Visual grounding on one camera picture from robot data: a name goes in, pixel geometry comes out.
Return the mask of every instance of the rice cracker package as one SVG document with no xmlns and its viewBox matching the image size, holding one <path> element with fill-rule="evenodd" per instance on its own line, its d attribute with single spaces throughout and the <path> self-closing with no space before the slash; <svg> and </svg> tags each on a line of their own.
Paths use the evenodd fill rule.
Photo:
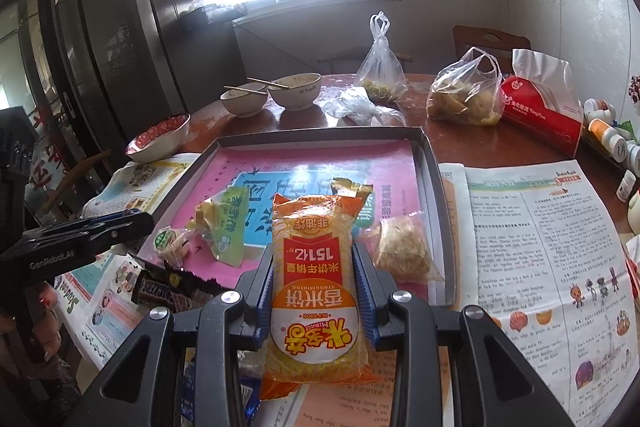
<svg viewBox="0 0 640 427">
<path fill-rule="evenodd" d="M 375 381 L 360 327 L 351 227 L 360 198 L 273 198 L 273 310 L 265 378 Z"/>
</svg>

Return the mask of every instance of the pink book cover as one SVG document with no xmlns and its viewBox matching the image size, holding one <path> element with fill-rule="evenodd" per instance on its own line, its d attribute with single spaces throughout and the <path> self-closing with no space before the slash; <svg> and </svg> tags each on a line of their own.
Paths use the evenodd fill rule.
<svg viewBox="0 0 640 427">
<path fill-rule="evenodd" d="M 250 201 L 244 243 L 258 247 L 251 250 L 260 253 L 271 242 L 274 194 L 279 192 L 287 198 L 331 194 L 330 183 L 336 176 L 374 186 L 372 197 L 356 220 L 354 236 L 383 217 L 420 210 L 414 156 L 406 140 L 344 148 L 221 149 L 175 214 L 172 227 L 184 227 L 194 217 L 198 203 L 226 186 L 246 186 Z M 245 259 L 239 268 L 220 263 L 197 235 L 191 241 L 191 253 L 185 259 L 184 269 L 202 279 L 215 279 L 221 286 L 234 288 L 240 274 L 255 269 L 259 262 L 258 254 L 257 259 Z"/>
</svg>

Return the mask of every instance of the chopsticks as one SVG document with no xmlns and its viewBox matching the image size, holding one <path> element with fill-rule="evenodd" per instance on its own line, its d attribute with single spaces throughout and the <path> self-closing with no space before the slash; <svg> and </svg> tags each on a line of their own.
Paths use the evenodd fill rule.
<svg viewBox="0 0 640 427">
<path fill-rule="evenodd" d="M 267 92 L 263 92 L 263 91 L 254 91 L 253 89 L 244 89 L 244 87 L 231 87 L 231 86 L 224 86 L 225 89 L 235 89 L 236 91 L 244 91 L 244 92 L 252 92 L 253 94 L 268 94 Z"/>
<path fill-rule="evenodd" d="M 280 89 L 291 89 L 289 86 L 285 86 L 284 84 L 275 84 L 274 82 L 267 82 L 266 80 L 260 80 L 260 78 L 247 77 L 246 79 L 251 80 L 253 82 L 258 82 L 259 84 L 264 84 L 265 86 L 279 87 Z"/>
</svg>

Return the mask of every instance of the red wooden table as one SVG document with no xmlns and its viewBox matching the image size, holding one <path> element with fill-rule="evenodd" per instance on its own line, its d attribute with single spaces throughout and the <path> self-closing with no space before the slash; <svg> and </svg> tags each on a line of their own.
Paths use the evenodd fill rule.
<svg viewBox="0 0 640 427">
<path fill-rule="evenodd" d="M 236 118 L 217 101 L 191 116 L 188 141 L 181 152 L 202 152 L 216 138 L 236 134 L 290 130 L 302 128 L 353 125 L 347 119 L 325 115 L 319 105 L 337 97 L 353 84 L 353 74 L 331 74 L 322 78 L 322 89 L 315 105 L 302 111 L 284 111 L 273 100 L 264 111 L 250 118 Z M 409 90 L 398 105 L 409 126 L 422 127 L 429 137 L 438 162 L 462 163 L 467 167 L 506 167 L 566 160 L 525 131 L 500 122 L 495 127 L 476 127 L 447 121 L 427 120 L 426 93 L 433 82 L 431 74 L 407 74 Z M 577 160 L 596 192 L 605 203 L 619 233 L 631 232 L 626 222 L 626 204 L 615 195 L 620 172 L 597 153 L 580 147 Z"/>
</svg>

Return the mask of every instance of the newspaper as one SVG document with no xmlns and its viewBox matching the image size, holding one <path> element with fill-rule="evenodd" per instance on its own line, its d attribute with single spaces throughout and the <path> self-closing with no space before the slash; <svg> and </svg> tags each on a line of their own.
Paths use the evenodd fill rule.
<svg viewBox="0 0 640 427">
<path fill-rule="evenodd" d="M 577 427 L 602 425 L 638 372 L 634 301 L 606 207 L 575 160 L 466 177 L 479 304 Z"/>
<path fill-rule="evenodd" d="M 478 301 L 476 238 L 465 168 L 441 164 L 459 284 L 456 309 Z M 386 427 L 391 415 L 396 352 L 370 352 L 373 372 L 383 380 L 369 385 L 303 385 L 280 400 L 261 404 L 252 423 L 255 427 Z M 440 381 L 445 425 L 453 425 L 453 398 L 447 351 L 440 348 Z"/>
<path fill-rule="evenodd" d="M 128 163 L 84 206 L 82 217 L 126 208 L 152 212 L 198 156 L 185 153 L 150 164 Z M 115 252 L 116 247 L 111 248 L 96 256 L 95 263 L 56 277 L 54 284 L 58 317 L 83 358 L 99 369 L 146 311 L 130 299 L 140 266 L 130 256 Z"/>
</svg>

